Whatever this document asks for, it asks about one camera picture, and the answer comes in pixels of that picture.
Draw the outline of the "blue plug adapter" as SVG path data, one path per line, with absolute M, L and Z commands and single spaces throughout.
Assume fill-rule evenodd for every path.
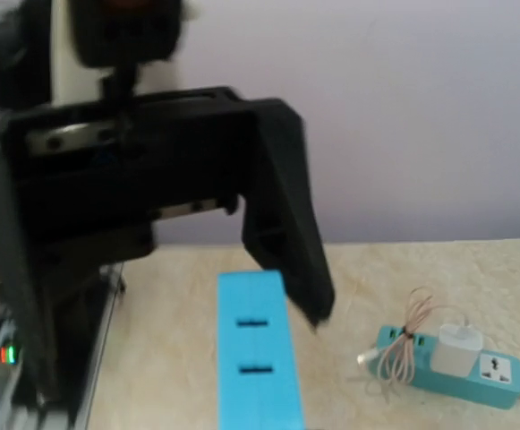
M 277 271 L 218 276 L 217 414 L 219 429 L 306 427 Z

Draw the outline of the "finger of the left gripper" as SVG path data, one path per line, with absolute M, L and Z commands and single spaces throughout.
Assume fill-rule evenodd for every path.
M 85 245 L 35 245 L 18 228 L 0 245 L 1 298 L 11 309 L 36 392 L 81 402 L 103 307 L 100 262 Z
M 312 205 L 303 121 L 281 99 L 256 101 L 252 113 L 243 243 L 262 268 L 281 272 L 287 296 L 317 328 L 331 316 L 335 290 Z

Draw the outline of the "teal power strip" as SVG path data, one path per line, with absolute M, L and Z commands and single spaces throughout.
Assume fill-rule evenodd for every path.
M 404 384 L 461 400 L 511 409 L 520 398 L 520 359 L 483 347 L 472 326 L 444 323 L 413 337 L 413 362 Z

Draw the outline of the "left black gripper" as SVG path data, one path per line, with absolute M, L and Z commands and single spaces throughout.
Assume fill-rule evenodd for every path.
M 235 211 L 256 169 L 259 107 L 216 87 L 5 115 L 11 252 L 58 263 L 58 246 L 77 240 L 106 260 L 132 259 L 152 251 L 157 219 Z

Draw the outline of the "white plug adapter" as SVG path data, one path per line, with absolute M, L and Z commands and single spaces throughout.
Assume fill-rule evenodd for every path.
M 473 326 L 444 323 L 430 357 L 430 369 L 439 374 L 465 378 L 483 347 L 482 333 Z

